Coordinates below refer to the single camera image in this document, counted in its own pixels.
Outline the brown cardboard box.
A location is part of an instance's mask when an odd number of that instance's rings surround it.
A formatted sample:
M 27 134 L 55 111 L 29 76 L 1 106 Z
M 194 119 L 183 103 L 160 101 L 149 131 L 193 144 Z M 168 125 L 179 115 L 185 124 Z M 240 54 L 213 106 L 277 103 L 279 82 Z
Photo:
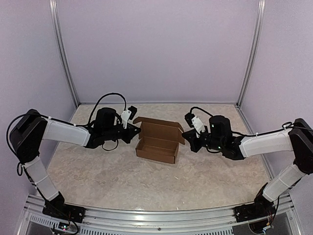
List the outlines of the brown cardboard box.
M 133 124 L 140 123 L 139 142 L 135 148 L 140 158 L 174 164 L 179 145 L 185 144 L 184 132 L 180 123 L 148 117 L 137 117 Z

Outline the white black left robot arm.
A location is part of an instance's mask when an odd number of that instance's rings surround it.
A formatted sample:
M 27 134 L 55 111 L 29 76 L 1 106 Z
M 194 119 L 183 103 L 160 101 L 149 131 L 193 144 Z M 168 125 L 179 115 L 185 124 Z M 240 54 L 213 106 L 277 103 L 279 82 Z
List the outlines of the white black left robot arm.
M 7 145 L 19 160 L 30 182 L 47 202 L 51 212 L 62 218 L 68 214 L 68 206 L 47 171 L 48 164 L 42 157 L 46 141 L 68 143 L 86 149 L 96 149 L 108 141 L 129 144 L 141 131 L 129 123 L 137 113 L 130 106 L 122 114 L 110 107 L 101 108 L 95 120 L 85 125 L 59 120 L 41 114 L 36 109 L 17 116 L 7 128 Z

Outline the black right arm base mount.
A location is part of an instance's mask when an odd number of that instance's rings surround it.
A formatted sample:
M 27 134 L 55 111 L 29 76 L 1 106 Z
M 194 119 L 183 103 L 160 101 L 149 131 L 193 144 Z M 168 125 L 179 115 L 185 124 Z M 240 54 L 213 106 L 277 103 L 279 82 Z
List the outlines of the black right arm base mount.
M 234 208 L 237 223 L 274 215 L 275 211 L 273 202 L 253 202 Z

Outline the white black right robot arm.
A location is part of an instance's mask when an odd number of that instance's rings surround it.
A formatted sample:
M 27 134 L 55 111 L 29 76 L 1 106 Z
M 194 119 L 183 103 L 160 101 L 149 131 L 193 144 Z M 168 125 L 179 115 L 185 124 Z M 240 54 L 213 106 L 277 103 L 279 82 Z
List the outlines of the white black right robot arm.
M 279 196 L 313 172 L 313 129 L 302 118 L 287 122 L 278 130 L 247 135 L 231 129 L 230 120 L 221 115 L 211 116 L 204 125 L 191 112 L 185 115 L 191 128 L 182 134 L 192 152 L 205 148 L 227 159 L 241 161 L 254 156 L 287 156 L 283 168 L 265 184 L 250 206 L 254 217 L 261 217 Z

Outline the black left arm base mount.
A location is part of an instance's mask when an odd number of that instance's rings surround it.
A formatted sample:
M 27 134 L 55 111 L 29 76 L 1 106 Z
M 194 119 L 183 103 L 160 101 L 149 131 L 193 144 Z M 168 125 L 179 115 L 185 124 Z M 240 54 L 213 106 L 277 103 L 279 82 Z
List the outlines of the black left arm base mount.
M 82 223 L 86 209 L 84 207 L 63 204 L 59 209 L 52 205 L 44 205 L 43 214 L 54 218 Z

